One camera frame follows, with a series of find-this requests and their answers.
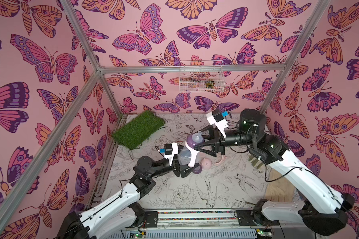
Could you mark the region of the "clear baby bottle body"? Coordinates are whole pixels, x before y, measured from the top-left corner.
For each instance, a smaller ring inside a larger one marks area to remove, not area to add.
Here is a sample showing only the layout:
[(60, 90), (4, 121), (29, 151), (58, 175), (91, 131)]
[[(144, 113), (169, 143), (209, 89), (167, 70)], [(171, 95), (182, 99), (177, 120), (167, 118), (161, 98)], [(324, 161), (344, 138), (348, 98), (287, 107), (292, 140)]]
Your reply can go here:
[(180, 165), (188, 165), (191, 162), (191, 151), (186, 146), (178, 154), (178, 160)]

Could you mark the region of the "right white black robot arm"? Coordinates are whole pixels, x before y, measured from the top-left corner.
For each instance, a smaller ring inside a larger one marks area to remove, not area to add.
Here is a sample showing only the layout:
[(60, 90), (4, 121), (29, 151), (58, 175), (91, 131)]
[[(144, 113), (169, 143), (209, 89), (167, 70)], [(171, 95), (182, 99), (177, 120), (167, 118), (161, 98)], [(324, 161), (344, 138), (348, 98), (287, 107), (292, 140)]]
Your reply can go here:
[(216, 109), (206, 115), (209, 126), (206, 141), (193, 147), (196, 153), (210, 156), (223, 155), (226, 147), (245, 145), (247, 151), (271, 167), (280, 178), (287, 179), (304, 196), (296, 203), (260, 200), (251, 211), (255, 224), (270, 221), (287, 221), (304, 224), (314, 233), (330, 236), (343, 229), (349, 219), (355, 199), (351, 194), (341, 193), (321, 180), (304, 165), (291, 148), (277, 136), (265, 132), (266, 116), (258, 110), (245, 109), (240, 113), (235, 129), (229, 129), (228, 112)]

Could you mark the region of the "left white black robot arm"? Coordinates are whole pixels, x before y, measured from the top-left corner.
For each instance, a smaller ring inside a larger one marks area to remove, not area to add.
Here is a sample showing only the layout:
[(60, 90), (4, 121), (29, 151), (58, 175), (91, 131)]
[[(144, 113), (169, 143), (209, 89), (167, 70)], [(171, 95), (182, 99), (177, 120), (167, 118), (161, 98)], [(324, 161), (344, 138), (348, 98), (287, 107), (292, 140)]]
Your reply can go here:
[(165, 158), (155, 161), (148, 156), (141, 157), (134, 167), (135, 174), (123, 189), (87, 211), (68, 214), (57, 238), (104, 239), (125, 228), (146, 225), (146, 211), (138, 201), (154, 188), (155, 178), (171, 172), (176, 177), (185, 178), (198, 167), (199, 163), (193, 167), (181, 165), (176, 157), (172, 163)]

